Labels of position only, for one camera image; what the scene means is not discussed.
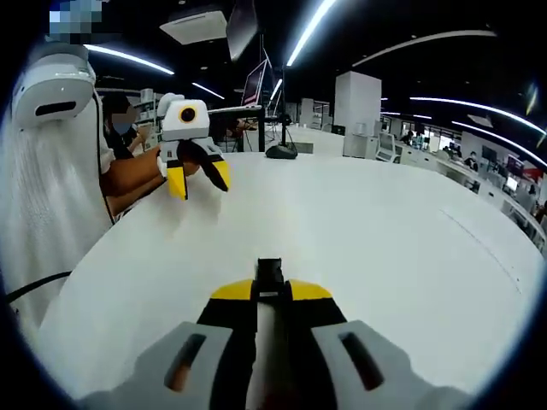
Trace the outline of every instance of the white robot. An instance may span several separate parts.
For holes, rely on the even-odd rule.
[[[165,176],[171,195],[183,201],[188,199],[184,161],[200,165],[211,182],[227,192],[230,188],[228,164],[209,136],[205,102],[168,93],[160,100],[157,113],[165,117],[159,161],[167,168]]]

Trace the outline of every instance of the white round table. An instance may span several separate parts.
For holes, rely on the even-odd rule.
[[[50,305],[39,356],[74,398],[109,390],[218,287],[281,257],[347,320],[402,348],[414,372],[473,393],[535,306],[543,258],[492,205],[442,175],[353,158],[226,156],[232,188],[202,172],[189,201],[164,185],[114,226]]]

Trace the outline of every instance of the black ceiling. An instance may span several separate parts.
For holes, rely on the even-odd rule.
[[[266,50],[275,66],[286,62],[302,30],[322,0],[256,0]],[[230,61],[226,40],[182,46],[159,26],[177,11],[211,2],[204,0],[111,0],[103,5],[107,32],[103,45],[157,62],[175,71],[167,76],[108,56],[93,55],[91,64],[102,76],[97,86],[182,92],[220,107],[237,104],[246,74],[258,63],[256,38],[237,63]],[[215,2],[228,19],[233,0]],[[452,120],[472,123],[467,114],[484,111],[435,102],[411,102],[409,97],[444,97],[505,109],[545,128],[547,100],[543,91],[547,65],[541,13],[532,3],[505,8],[500,2],[480,0],[338,0],[320,23],[293,67],[286,71],[289,101],[310,97],[334,100],[337,75],[351,69],[382,79],[385,110],[431,115],[434,125]],[[393,45],[455,30],[492,30],[495,38],[460,37],[412,45],[377,57],[358,67],[352,64]],[[119,79],[107,79],[111,76]],[[197,89],[198,82],[226,97],[222,101]],[[537,86],[538,101],[526,116],[530,90]],[[535,149],[537,131],[497,114],[489,115],[495,133]],[[538,154],[547,160],[547,143]]]

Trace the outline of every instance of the yellow plastic part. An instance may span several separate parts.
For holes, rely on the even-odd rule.
[[[211,299],[228,299],[237,301],[250,300],[250,287],[253,285],[252,279],[242,280],[233,284],[227,284],[217,289],[211,296]]]
[[[289,283],[291,284],[293,301],[327,298],[332,299],[332,295],[328,292],[328,290],[321,288],[318,284],[309,284],[308,282],[302,282],[295,279],[289,280]]]
[[[230,189],[230,183],[231,183],[230,167],[228,166],[228,163],[222,160],[222,161],[213,162],[213,165],[215,166],[216,170],[219,172],[219,175],[224,181],[224,184],[226,184],[227,189]]]
[[[185,172],[182,167],[168,168],[169,193],[183,201],[188,199],[186,192]]]

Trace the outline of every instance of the face mask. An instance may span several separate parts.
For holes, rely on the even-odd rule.
[[[116,132],[118,132],[120,135],[123,135],[129,131],[131,124],[129,124],[128,122],[116,122],[112,124],[112,126],[114,127]]]

